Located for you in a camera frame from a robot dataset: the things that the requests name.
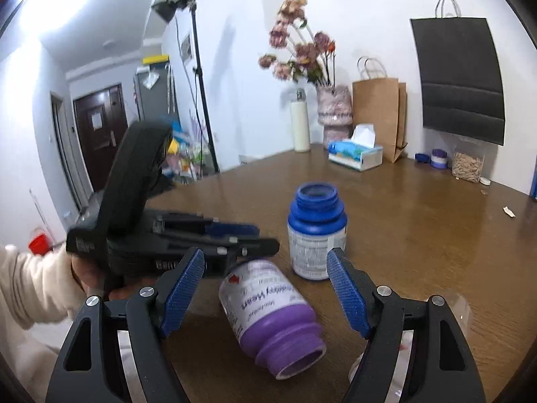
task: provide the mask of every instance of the brown paper bag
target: brown paper bag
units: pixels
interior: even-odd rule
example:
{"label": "brown paper bag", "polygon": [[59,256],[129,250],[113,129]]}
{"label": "brown paper bag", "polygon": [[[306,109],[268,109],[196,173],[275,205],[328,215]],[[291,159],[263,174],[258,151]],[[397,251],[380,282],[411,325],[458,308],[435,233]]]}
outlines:
{"label": "brown paper bag", "polygon": [[[370,60],[376,59],[366,58],[365,65]],[[352,84],[354,125],[372,123],[377,135],[375,143],[383,146],[385,159],[395,162],[406,147],[406,84],[387,77],[386,70],[378,63],[384,71],[384,78],[370,78]],[[369,77],[371,73],[365,68]]]}

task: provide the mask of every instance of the purple bottle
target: purple bottle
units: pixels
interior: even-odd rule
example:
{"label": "purple bottle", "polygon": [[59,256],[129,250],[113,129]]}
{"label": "purple bottle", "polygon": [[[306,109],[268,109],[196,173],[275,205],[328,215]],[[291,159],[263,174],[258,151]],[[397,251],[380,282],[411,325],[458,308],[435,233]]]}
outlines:
{"label": "purple bottle", "polygon": [[326,353],[315,312],[272,262],[238,266],[218,294],[242,350],[278,380],[307,370]]}

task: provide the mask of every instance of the bottle label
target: bottle label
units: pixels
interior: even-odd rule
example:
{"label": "bottle label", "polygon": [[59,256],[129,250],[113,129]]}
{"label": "bottle label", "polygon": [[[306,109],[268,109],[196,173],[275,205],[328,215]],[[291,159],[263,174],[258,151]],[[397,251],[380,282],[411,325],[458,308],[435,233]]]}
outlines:
{"label": "bottle label", "polygon": [[264,316],[290,305],[307,305],[278,267],[251,261],[234,269],[222,282],[220,303],[237,340]]}
{"label": "bottle label", "polygon": [[328,279],[327,254],[337,247],[345,250],[347,226],[325,236],[304,235],[289,225],[288,230],[291,266],[295,273],[308,280]]}

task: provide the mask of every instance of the plastic bag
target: plastic bag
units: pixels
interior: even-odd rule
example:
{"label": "plastic bag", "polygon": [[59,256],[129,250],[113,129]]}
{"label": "plastic bag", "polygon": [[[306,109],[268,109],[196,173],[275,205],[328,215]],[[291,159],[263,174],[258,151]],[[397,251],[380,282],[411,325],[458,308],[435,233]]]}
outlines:
{"label": "plastic bag", "polygon": [[155,83],[157,83],[157,80],[160,78],[160,74],[156,71],[149,71],[147,74],[147,77],[143,80],[143,85],[147,89],[151,89]]}

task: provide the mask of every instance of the blue gripper pad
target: blue gripper pad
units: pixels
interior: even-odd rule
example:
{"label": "blue gripper pad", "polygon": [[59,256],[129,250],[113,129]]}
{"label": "blue gripper pad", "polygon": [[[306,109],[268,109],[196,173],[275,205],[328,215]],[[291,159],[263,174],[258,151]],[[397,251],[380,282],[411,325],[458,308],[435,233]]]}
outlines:
{"label": "blue gripper pad", "polygon": [[371,326],[367,321],[366,302],[334,250],[328,252],[327,271],[348,323],[353,330],[360,332],[362,337],[367,339]]}
{"label": "blue gripper pad", "polygon": [[196,250],[166,298],[160,330],[164,337],[177,330],[205,271],[205,257]]}

